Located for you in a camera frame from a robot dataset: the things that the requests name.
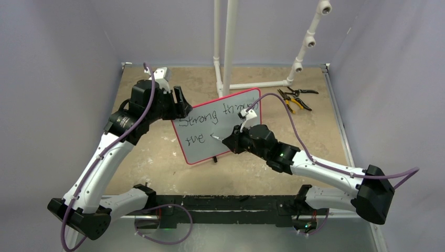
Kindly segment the black whiteboard marker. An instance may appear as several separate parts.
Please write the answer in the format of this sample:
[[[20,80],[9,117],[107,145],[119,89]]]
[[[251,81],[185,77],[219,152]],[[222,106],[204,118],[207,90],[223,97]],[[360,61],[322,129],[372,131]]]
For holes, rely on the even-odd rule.
[[[222,138],[220,138],[220,137],[218,137],[218,136],[215,136],[215,135],[211,135],[211,137],[213,137],[214,139],[216,139],[216,140],[218,140],[218,141],[222,141],[222,140],[223,140]]]

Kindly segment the red-framed whiteboard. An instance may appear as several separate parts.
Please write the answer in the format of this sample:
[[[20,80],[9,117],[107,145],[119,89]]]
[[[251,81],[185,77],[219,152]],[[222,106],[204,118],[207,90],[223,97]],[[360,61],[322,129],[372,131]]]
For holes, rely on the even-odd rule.
[[[172,121],[185,162],[189,165],[229,152],[219,140],[242,124],[238,113],[259,99],[258,88],[208,101],[193,107],[187,117]]]

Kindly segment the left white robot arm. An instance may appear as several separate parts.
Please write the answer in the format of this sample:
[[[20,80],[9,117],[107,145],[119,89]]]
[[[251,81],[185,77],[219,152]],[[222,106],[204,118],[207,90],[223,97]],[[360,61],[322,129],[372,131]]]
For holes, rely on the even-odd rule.
[[[139,80],[118,110],[111,114],[89,164],[63,198],[52,198],[48,210],[85,238],[101,237],[116,219],[131,212],[156,210],[156,192],[138,184],[128,192],[103,199],[105,189],[124,158],[157,120],[184,119],[192,111],[180,86]]]

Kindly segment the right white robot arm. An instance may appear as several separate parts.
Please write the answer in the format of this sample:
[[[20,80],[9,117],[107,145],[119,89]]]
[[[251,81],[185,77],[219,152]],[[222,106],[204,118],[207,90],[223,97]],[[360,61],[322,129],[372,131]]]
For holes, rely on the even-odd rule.
[[[298,147],[280,142],[264,124],[250,129],[234,126],[222,143],[233,153],[249,152],[279,173],[309,177],[331,186],[304,185],[294,206],[302,214],[321,208],[355,212],[362,219],[383,225],[386,222],[395,189],[377,166],[356,168],[309,158]]]

